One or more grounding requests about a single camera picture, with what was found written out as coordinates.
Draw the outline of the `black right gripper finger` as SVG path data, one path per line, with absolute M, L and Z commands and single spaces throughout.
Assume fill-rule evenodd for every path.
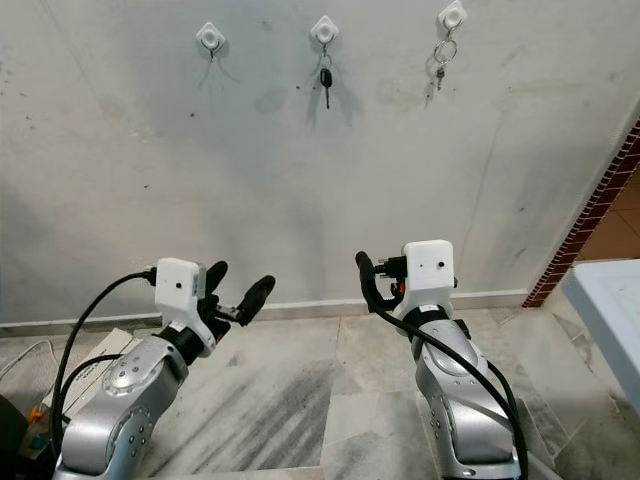
M 383 303 L 384 298 L 378 291 L 378 284 L 375 279 L 375 266 L 372 264 L 372 260 L 365 251 L 358 251 L 356 253 L 356 264 L 358 268 L 358 283 L 360 283 L 360 289 L 362 297 L 366 302 L 370 311 L 384 310 Z

